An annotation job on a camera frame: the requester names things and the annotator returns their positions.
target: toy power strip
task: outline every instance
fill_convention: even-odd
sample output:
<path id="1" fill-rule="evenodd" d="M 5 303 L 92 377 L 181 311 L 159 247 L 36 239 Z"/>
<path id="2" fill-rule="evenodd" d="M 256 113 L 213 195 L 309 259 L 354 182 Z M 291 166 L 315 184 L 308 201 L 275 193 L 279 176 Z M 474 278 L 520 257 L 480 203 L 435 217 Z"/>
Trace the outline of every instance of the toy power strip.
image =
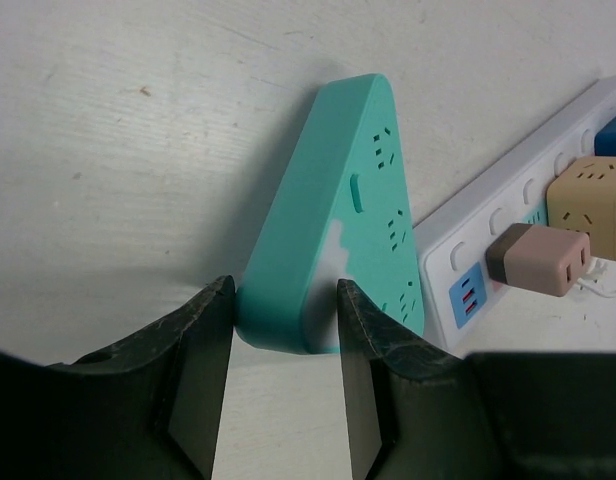
<path id="1" fill-rule="evenodd" d="M 336 288 L 353 279 L 423 334 L 415 239 L 388 80 L 321 88 L 237 293 L 237 332 L 253 346 L 339 351 Z"/>
<path id="2" fill-rule="evenodd" d="M 453 348 L 508 291 L 486 249 L 511 224 L 548 224 L 546 189 L 616 116 L 616 77 L 600 80 L 415 228 L 426 298 L 424 338 Z"/>

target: table surface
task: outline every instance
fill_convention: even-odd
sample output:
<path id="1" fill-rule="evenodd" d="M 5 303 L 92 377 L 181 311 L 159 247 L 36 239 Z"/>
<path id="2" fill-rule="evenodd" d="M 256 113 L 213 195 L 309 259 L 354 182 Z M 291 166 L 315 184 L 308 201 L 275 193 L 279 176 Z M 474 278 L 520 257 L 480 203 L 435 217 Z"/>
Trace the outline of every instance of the table surface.
<path id="1" fill-rule="evenodd" d="M 616 0 L 0 0 L 0 349 L 68 362 L 239 275 L 315 89 L 368 72 L 420 220 L 616 74 Z M 515 292 L 484 348 L 616 350 L 616 300 Z M 350 478 L 337 356 L 236 339 L 215 472 Z"/>

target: tan cube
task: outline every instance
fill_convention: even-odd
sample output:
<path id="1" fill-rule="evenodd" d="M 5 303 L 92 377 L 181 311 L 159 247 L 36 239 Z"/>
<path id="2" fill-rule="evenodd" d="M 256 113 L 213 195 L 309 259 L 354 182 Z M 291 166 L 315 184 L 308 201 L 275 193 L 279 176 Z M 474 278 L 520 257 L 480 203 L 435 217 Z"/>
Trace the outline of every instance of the tan cube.
<path id="1" fill-rule="evenodd" d="M 551 227 L 587 233 L 592 255 L 616 260 L 616 157 L 576 160 L 546 200 Z"/>

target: white power strip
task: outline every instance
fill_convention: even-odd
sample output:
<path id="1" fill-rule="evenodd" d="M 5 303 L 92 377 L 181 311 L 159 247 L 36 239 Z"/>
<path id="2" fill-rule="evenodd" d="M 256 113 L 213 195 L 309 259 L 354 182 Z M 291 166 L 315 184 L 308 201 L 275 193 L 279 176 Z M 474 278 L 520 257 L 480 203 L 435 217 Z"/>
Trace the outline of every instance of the white power strip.
<path id="1" fill-rule="evenodd" d="M 486 249 L 512 223 L 547 224 L 548 185 L 616 116 L 616 76 L 598 81 L 415 227 L 424 338 L 453 348 L 509 287 L 488 278 Z"/>

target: dark blue block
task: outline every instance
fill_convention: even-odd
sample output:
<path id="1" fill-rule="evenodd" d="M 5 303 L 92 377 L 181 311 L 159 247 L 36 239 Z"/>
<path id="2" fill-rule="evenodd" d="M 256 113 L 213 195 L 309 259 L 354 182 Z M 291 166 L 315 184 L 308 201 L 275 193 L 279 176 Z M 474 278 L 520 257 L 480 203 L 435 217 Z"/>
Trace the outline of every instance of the dark blue block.
<path id="1" fill-rule="evenodd" d="M 595 155 L 616 157 L 616 117 L 595 137 Z"/>

